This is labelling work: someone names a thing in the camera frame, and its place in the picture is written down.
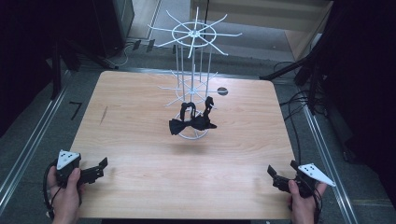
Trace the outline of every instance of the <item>handheld controller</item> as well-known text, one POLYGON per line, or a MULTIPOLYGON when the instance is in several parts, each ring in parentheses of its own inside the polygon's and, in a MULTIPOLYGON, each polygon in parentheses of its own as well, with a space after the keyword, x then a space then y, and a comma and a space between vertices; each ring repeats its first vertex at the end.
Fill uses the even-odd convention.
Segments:
MULTIPOLYGON (((66 188, 67 179, 72 174, 75 168, 79 167, 81 155, 76 152, 63 151, 59 152, 58 163, 56 165, 56 180, 58 186, 66 188)), ((107 158, 99 162, 98 166, 81 170, 81 175, 78 180, 78 187, 82 184, 92 184, 97 178, 104 176, 103 170, 107 167, 107 158)))
MULTIPOLYGON (((300 191, 300 195, 303 198, 308 198, 313 195, 315 185, 317 183, 316 179, 311 178, 306 175, 302 171, 298 169, 297 161, 291 161, 290 166, 297 172, 294 181, 297 183, 298 189, 300 191)), ((267 173, 273 178, 274 183, 273 186, 278 188, 281 191, 286 191, 290 193, 289 190, 289 180, 286 177, 280 176, 276 174, 274 168, 271 165, 268 165, 267 173)))
MULTIPOLYGON (((44 174, 43 181, 43 194, 44 194, 44 203, 48 209, 48 216, 53 219, 54 213, 52 204, 50 203, 48 194, 47 194, 47 176, 52 165, 56 166, 56 181, 60 188, 67 187, 67 180, 69 176, 72 174, 75 168, 79 167, 79 161, 81 160, 81 155, 77 152, 63 151, 59 152, 58 159, 52 162, 44 174)), ((86 170, 81 170, 80 177, 77 183, 78 189, 78 197, 79 204, 82 203, 81 200, 81 192, 79 187, 82 184, 92 184, 96 181, 97 178, 104 176, 103 170, 107 167, 107 158, 104 158, 101 162, 99 162, 98 166, 88 168, 86 170)))
MULTIPOLYGON (((300 196, 302 198, 308 198, 313 196, 316 204, 315 214, 314 214, 314 221, 318 223, 318 218, 320 215, 321 208, 319 208, 319 200, 321 200, 321 196, 314 195, 316 184, 318 181, 326 183, 332 187, 335 187, 335 183, 330 180, 325 174, 323 174, 318 167, 316 167, 313 163, 307 165, 299 165, 297 161, 291 161, 290 166, 297 172, 296 177, 293 179, 298 186, 300 191, 300 196)), ((273 186, 278 188, 279 190, 286 191, 290 193, 289 189, 289 179, 286 177, 280 176, 276 173, 274 168, 271 165, 268 165, 267 173, 273 178, 274 183, 273 186)))

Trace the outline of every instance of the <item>black bow tie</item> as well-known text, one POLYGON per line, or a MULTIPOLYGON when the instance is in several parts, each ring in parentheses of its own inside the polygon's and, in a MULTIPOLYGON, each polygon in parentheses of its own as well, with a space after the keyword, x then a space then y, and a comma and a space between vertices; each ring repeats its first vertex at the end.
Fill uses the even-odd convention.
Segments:
POLYGON ((183 131, 188 126, 191 126, 192 128, 199 130, 199 131, 203 131, 205 129, 217 128, 218 126, 210 123, 210 119, 209 119, 209 113, 210 113, 210 110, 212 109, 213 105, 214 105, 213 98, 208 96, 205 100, 204 115, 196 116, 195 115, 196 108, 195 108, 195 104, 193 102, 181 104, 180 120, 179 119, 169 120, 169 130, 171 131, 171 134, 179 134, 181 131, 183 131), (184 114, 186 112, 186 109, 189 107, 191 107, 191 112, 190 112, 191 118, 188 121, 184 121, 184 114))

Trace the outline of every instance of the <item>white triangular marker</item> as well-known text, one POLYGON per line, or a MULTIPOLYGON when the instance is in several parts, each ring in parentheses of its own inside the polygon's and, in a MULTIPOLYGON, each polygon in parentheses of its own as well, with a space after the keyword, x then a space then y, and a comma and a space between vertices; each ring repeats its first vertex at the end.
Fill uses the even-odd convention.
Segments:
POLYGON ((326 183, 332 187, 335 187, 334 181, 330 180, 329 177, 327 177, 325 174, 323 174, 319 170, 319 168, 314 165, 314 163, 307 164, 307 165, 301 165, 298 167, 298 169, 313 179, 316 179, 320 182, 323 182, 323 183, 326 183))
POLYGON ((79 157, 79 153, 77 152, 70 152, 70 151, 63 151, 59 152, 58 156, 58 164, 56 166, 57 170, 63 169, 67 164, 72 162, 73 160, 79 157))

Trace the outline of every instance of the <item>black controller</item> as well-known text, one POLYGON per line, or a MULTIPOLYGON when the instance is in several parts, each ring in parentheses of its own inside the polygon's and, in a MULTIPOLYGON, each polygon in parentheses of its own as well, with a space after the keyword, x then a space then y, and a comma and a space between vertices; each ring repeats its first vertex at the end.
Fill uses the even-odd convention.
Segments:
MULTIPOLYGON (((57 170, 56 172, 56 180, 58 181, 58 186, 66 188, 67 179, 72 174, 75 168, 79 167, 79 161, 81 160, 81 156, 77 159, 73 160, 69 164, 67 164, 61 170, 57 170)), ((98 166, 88 168, 86 170, 81 170, 81 175, 78 180, 78 187, 82 184, 92 184, 99 177, 104 176, 103 170, 107 167, 107 158, 104 158, 101 162, 99 162, 98 166)))
MULTIPOLYGON (((50 199, 48 197, 47 193, 47 177, 50 171, 51 166, 56 166, 56 181, 57 184, 60 188, 66 188, 67 187, 67 180, 69 176, 72 174, 73 170, 75 168, 79 167, 79 161, 81 160, 81 155, 79 153, 74 153, 74 152, 66 152, 62 151, 59 154, 58 159, 53 161, 46 170, 46 173, 44 173, 44 181, 43 181, 43 195, 44 195, 44 204, 47 206, 48 209, 48 216, 51 219, 54 219, 54 212, 53 212, 53 207, 50 202, 50 199)), ((82 184, 91 184, 96 181, 97 178, 104 176, 103 170, 107 167, 107 158, 104 158, 101 162, 99 162, 98 166, 82 170, 80 173, 80 177, 77 183, 77 189, 78 189, 78 197, 79 197, 79 204, 82 203, 81 200, 81 193, 79 191, 79 187, 82 184)))
MULTIPOLYGON (((298 189, 300 191, 300 196, 303 198, 308 198, 310 196, 313 196, 315 193, 314 190, 316 188, 317 180, 309 177, 308 175, 300 171, 298 169, 299 164, 297 163, 297 161, 291 161, 290 166, 297 172, 297 175, 293 180, 297 183, 298 189)), ((274 168, 272 168, 271 165, 268 165, 267 172, 274 180, 273 183, 274 187, 278 188, 281 191, 286 191, 290 193, 289 190, 290 179, 277 175, 276 171, 274 170, 274 168)), ((317 204, 314 214, 315 223, 318 223, 319 214, 320 214, 320 210, 317 204)))

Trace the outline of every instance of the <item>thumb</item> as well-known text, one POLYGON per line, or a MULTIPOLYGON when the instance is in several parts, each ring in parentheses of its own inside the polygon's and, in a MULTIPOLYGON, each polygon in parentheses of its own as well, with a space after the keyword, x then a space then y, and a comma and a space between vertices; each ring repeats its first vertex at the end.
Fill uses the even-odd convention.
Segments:
POLYGON ((289 191, 292 196, 300 196, 300 191, 298 190, 298 186, 294 180, 289 180, 289 191))
POLYGON ((77 182, 79 180, 81 170, 79 168, 75 168, 70 174, 68 180, 67 180, 67 188, 76 188, 77 182))

